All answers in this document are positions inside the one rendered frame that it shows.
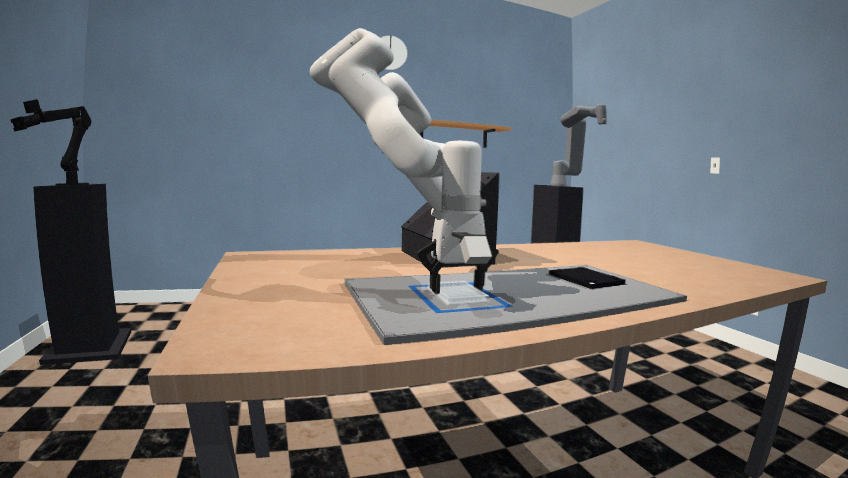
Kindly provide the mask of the blue tape outline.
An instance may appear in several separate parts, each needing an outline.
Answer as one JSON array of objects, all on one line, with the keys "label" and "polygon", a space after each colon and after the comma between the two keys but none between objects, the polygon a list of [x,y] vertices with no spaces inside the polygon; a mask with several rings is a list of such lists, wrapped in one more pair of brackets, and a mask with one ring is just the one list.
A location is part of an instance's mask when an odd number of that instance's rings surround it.
[{"label": "blue tape outline", "polygon": [[493,294],[491,294],[490,292],[488,292],[488,291],[486,291],[485,289],[483,289],[483,291],[482,291],[482,292],[484,292],[485,294],[489,295],[490,297],[492,297],[493,299],[495,299],[496,301],[500,302],[500,303],[501,303],[501,304],[503,304],[503,305],[502,305],[502,306],[491,306],[491,307],[467,308],[467,309],[440,310],[438,307],[436,307],[436,306],[435,306],[435,305],[434,305],[434,304],[433,304],[433,303],[432,303],[432,302],[431,302],[431,301],[430,301],[427,297],[425,297],[425,296],[424,296],[424,295],[423,295],[423,294],[422,294],[422,293],[421,293],[421,292],[420,292],[420,291],[416,288],[416,287],[425,287],[425,286],[428,286],[428,285],[413,285],[413,286],[408,286],[408,287],[410,287],[410,288],[411,288],[411,289],[412,289],[412,290],[413,290],[413,291],[414,291],[414,292],[415,292],[415,293],[416,293],[416,294],[417,294],[417,295],[418,295],[418,296],[419,296],[419,297],[420,297],[420,298],[421,298],[421,299],[422,299],[422,300],[423,300],[423,301],[424,301],[424,302],[425,302],[425,303],[426,303],[426,304],[427,304],[427,305],[428,305],[428,306],[429,306],[429,307],[430,307],[433,311],[435,311],[436,313],[459,312],[459,311],[471,311],[471,310],[483,310],[483,309],[494,309],[494,308],[513,307],[513,306],[511,306],[510,304],[506,303],[505,301],[501,300],[500,298],[496,297],[495,295],[493,295]]}]

